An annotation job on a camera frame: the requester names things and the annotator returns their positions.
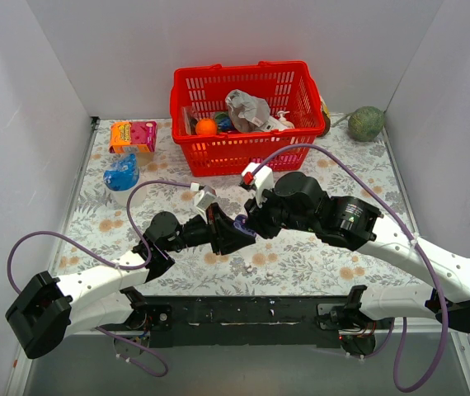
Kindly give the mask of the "blue earbud charging case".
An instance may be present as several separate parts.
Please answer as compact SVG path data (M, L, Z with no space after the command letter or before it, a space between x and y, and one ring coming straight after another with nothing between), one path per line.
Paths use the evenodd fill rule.
M239 232L246 234L252 238L256 237L256 232L246 226L247 217L244 214L239 214L233 221L233 227Z

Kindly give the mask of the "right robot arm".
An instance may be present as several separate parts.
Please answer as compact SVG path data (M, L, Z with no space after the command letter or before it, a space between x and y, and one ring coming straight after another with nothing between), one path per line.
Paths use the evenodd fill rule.
M345 305L327 315L332 322L362 328L385 318L428 318L470 333L469 258L406 236L377 207L353 196L329 196L301 172L275 180L269 167L248 168L242 181L255 192L245 204L246 226L262 238L282 229L312 233L325 244L380 259L421 280L410 286L355 286Z

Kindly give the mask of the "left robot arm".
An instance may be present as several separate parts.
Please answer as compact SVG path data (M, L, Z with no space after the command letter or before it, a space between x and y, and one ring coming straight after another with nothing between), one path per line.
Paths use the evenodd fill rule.
M246 216L231 219L216 203L184 224L163 211L153 217L139 243L113 262L66 276L48 271L32 276L17 291L5 318L30 359L45 356L80 331L107 324L136 330L155 318L136 288L174 265L170 252L208 244L213 253L228 255L255 241Z

